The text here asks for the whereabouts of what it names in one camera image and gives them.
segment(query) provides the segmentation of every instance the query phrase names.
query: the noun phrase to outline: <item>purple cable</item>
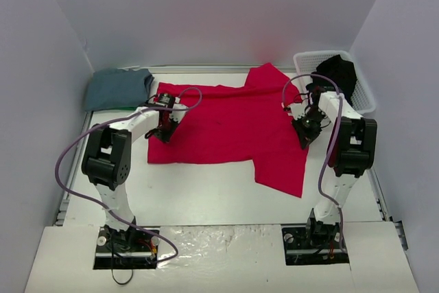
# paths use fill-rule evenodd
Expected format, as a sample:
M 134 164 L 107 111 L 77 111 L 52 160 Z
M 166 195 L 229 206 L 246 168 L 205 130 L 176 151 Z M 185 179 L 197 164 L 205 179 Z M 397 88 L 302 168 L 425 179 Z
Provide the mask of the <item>purple cable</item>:
M 187 89 L 183 90 L 183 91 L 180 93 L 180 95 L 179 95 L 178 97 L 179 97 L 179 98 L 182 97 L 182 95 L 185 94 L 185 93 L 186 93 L 188 90 L 190 90 L 190 89 L 196 90 L 196 91 L 200 94 L 200 98 L 198 99 L 197 103 L 195 103 L 193 106 L 191 106 L 191 107 L 189 107 L 189 108 L 187 108 L 187 109 L 172 109 L 172 108 L 163 108 L 163 107 L 151 107 L 151 108 L 146 108 L 146 109 L 144 109 L 144 110 L 142 110 L 142 111 L 138 111 L 138 112 L 136 112 L 136 113 L 133 113 L 133 114 L 131 114 L 131 115 L 128 116 L 128 117 L 117 118 L 117 119 L 111 119 L 111 120 L 108 120 L 108 121 L 106 121 L 106 122 L 104 122 L 104 123 L 102 123 L 102 124 L 99 124 L 99 125 L 93 126 L 92 128 L 90 128 L 90 129 L 88 129 L 87 131 L 83 132 L 80 136 L 78 136 L 78 137 L 75 139 L 75 141 L 72 142 L 72 144 L 68 145 L 68 146 L 67 146 L 67 147 L 61 152 L 61 155 L 58 157 L 58 160 L 56 161 L 56 164 L 55 164 L 55 179 L 56 179 L 57 184 L 61 187 L 62 190 L 66 191 L 66 192 L 68 192 L 69 194 L 72 194 L 72 195 L 74 195 L 74 196 L 77 196 L 77 197 L 80 197 L 80 198 L 83 198 L 83 199 L 90 200 L 91 202 L 95 202 L 96 204 L 100 205 L 100 206 L 103 207 L 105 210 L 107 210 L 107 212 L 108 212 L 111 216 L 113 216 L 114 219 L 116 219 L 116 220 L 118 220 L 118 221 L 120 221 L 120 222 L 122 222 L 122 223 L 124 223 L 124 224 L 126 224 L 126 225 L 128 225 L 128 226 L 131 226 L 132 228 L 135 228 L 135 229 L 137 229 L 137 230 L 139 230 L 139 231 L 143 231 L 144 233 L 147 233 L 148 235 L 153 235 L 153 236 L 156 236 L 156 237 L 160 238 L 161 240 L 167 242 L 167 243 L 168 243 L 168 244 L 169 244 L 169 245 L 175 250 L 175 254 L 173 254 L 173 255 L 171 255 L 171 256 L 169 256 L 169 257 L 165 257 L 165 258 L 163 258 L 163 259 L 157 260 L 156 263 L 164 262 L 164 261 L 168 261 L 168 260 L 170 260 L 170 259 L 173 259 L 174 257 L 177 257 L 177 256 L 178 256 L 178 248 L 177 248 L 177 246 L 176 246 L 173 242 L 171 242 L 169 239 L 167 239 L 166 237 L 163 237 L 162 235 L 159 235 L 158 233 L 155 233 L 154 231 L 147 230 L 147 229 L 145 229 L 145 228 L 142 228 L 141 226 L 137 226 L 136 224 L 133 224 L 133 223 L 131 223 L 131 222 L 129 222 L 129 221 L 126 221 L 125 219 L 122 219 L 122 218 L 119 217 L 118 215 L 114 214 L 113 211 L 110 210 L 110 207 L 108 207 L 108 205 L 105 204 L 105 203 L 103 203 L 102 201 L 100 201 L 100 200 L 98 200 L 98 199 L 95 199 L 95 198 L 93 198 L 93 197 L 90 197 L 90 196 L 84 195 L 84 194 L 80 194 L 79 192 L 76 192 L 76 191 L 74 191 L 74 190 L 69 189 L 68 187 L 66 187 L 66 186 L 62 183 L 61 178 L 60 178 L 60 165 L 61 165 L 61 162 L 62 162 L 63 158 L 66 156 L 67 152 L 69 152 L 69 150 L 70 150 L 71 148 L 73 148 L 73 147 L 76 145 L 76 143 L 78 143 L 79 141 L 81 141 L 84 137 L 86 137 L 86 136 L 89 135 L 90 133 L 92 133 L 92 132 L 94 132 L 94 131 L 96 131 L 96 130 L 99 130 L 100 128 L 106 127 L 106 126 L 108 126 L 108 125 L 110 125 L 110 124 L 113 124 L 113 123 L 117 123 L 117 122 L 119 122 L 119 121 L 125 121 L 125 120 L 133 119 L 133 118 L 139 116 L 140 114 L 142 114 L 142 113 L 146 113 L 146 112 L 151 111 L 151 110 L 189 111 L 189 110 L 194 109 L 195 107 L 197 107 L 197 106 L 200 104 L 200 102 L 201 102 L 201 100 L 202 100 L 202 93 L 201 93 L 201 90 L 200 90 L 200 89 L 198 89 L 198 88 L 196 88 L 196 87 L 188 87 Z
M 334 81 L 332 81 L 331 79 L 329 79 L 328 77 L 325 77 L 323 75 L 318 75 L 315 73 L 308 73 L 308 74 L 303 74 L 303 75 L 297 75 L 296 77 L 293 77 L 290 80 L 288 80 L 288 82 L 285 84 L 285 86 L 283 87 L 283 90 L 282 90 L 282 106 L 286 106 L 285 105 L 285 90 L 289 86 L 289 83 L 292 82 L 293 80 L 295 80 L 297 78 L 301 78 L 301 77 L 322 78 L 322 79 L 330 82 L 334 86 L 335 92 L 337 93 L 337 95 L 339 97 L 340 105 L 338 107 L 338 114 L 337 114 L 337 120 L 335 121 L 334 133 L 333 133 L 332 140 L 331 140 L 329 147 L 328 147 L 327 156 L 324 159 L 323 166 L 322 166 L 322 169 L 320 170 L 320 175 L 318 177 L 318 192 L 320 193 L 320 195 L 322 195 L 323 197 L 325 197 L 325 198 L 329 199 L 331 202 L 333 202 L 334 205 L 338 209 L 338 213 L 340 214 L 339 246 L 340 246 L 340 250 L 343 253 L 347 254 L 347 250 L 343 247 L 343 212 L 342 212 L 342 208 L 340 207 L 340 204 L 338 203 L 337 200 L 332 198 L 330 195 L 327 195 L 326 193 L 324 193 L 323 189 L 322 189 L 322 181 L 323 181 L 324 171 L 326 170 L 326 168 L 328 166 L 329 158 L 331 157 L 332 151 L 334 150 L 335 142 L 337 141 L 338 132 L 340 130 L 340 122 L 342 119 L 342 111 L 343 111 L 343 97 L 340 95 L 340 90 L 338 89 L 338 86 Z

